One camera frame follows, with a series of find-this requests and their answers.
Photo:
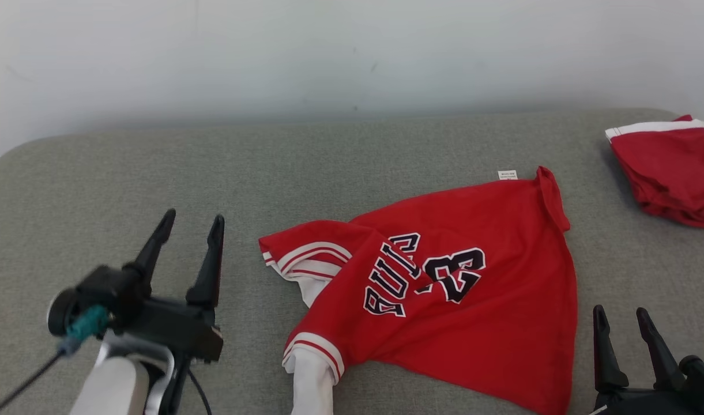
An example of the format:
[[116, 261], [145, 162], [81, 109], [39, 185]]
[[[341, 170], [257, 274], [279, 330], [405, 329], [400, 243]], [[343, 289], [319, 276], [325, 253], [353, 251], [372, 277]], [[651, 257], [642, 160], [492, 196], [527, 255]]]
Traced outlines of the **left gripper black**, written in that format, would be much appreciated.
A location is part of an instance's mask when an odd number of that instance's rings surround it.
[[66, 326], [94, 305], [110, 313], [110, 322], [95, 337], [104, 341], [107, 333], [132, 337], [165, 346], [190, 359], [215, 362], [220, 359], [223, 336], [202, 315], [219, 302], [223, 260], [225, 218], [215, 216], [207, 235], [207, 252], [194, 285], [186, 292], [187, 304], [156, 299], [150, 294], [151, 281], [162, 246], [169, 240], [177, 212], [165, 212], [135, 260], [122, 269], [97, 266], [80, 283], [61, 291], [49, 305], [47, 328], [61, 339]]

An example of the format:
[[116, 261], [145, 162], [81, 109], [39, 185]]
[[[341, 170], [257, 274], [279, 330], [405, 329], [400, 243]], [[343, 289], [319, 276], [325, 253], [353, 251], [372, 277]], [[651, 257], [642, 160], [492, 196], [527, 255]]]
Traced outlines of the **red shorts white band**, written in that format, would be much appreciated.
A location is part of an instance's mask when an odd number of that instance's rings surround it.
[[672, 121], [609, 128], [605, 136], [640, 209], [704, 228], [704, 122]]

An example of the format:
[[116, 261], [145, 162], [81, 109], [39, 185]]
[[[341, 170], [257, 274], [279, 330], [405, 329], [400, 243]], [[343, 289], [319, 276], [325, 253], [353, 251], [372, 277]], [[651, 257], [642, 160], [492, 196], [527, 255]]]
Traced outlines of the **grey fabric sofa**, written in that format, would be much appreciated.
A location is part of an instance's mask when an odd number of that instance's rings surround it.
[[310, 125], [123, 130], [40, 139], [0, 158], [0, 401], [54, 354], [55, 295], [96, 266], [133, 260], [165, 211], [177, 216], [152, 281], [183, 299], [215, 215], [226, 220], [219, 363], [193, 366], [213, 415], [289, 415], [281, 367], [306, 310], [263, 265], [261, 236], [351, 220], [407, 197], [554, 173], [578, 284], [570, 413], [594, 407], [592, 309], [601, 304], [631, 385], [654, 383], [635, 310], [677, 358], [704, 360], [704, 229], [642, 213], [605, 130], [664, 110], [548, 111]]

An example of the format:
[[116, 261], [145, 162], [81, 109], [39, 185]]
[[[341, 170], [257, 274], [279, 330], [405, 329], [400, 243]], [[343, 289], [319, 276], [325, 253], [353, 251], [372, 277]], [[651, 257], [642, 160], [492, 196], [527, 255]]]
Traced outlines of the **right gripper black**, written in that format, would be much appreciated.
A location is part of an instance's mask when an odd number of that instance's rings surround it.
[[636, 310], [654, 370], [653, 389], [630, 388], [620, 370], [602, 305], [593, 308], [594, 388], [591, 415], [704, 415], [704, 360], [689, 355], [679, 366], [643, 307]]

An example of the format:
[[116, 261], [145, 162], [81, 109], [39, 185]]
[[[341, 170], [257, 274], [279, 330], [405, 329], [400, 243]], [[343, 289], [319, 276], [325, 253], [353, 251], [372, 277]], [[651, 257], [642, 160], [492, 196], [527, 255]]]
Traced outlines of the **red white basketball jersey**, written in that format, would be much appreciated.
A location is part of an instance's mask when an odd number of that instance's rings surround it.
[[577, 330], [570, 222], [553, 173], [405, 199], [351, 221], [263, 236], [265, 264], [308, 312], [281, 365], [292, 415], [333, 415], [367, 361], [566, 415]]

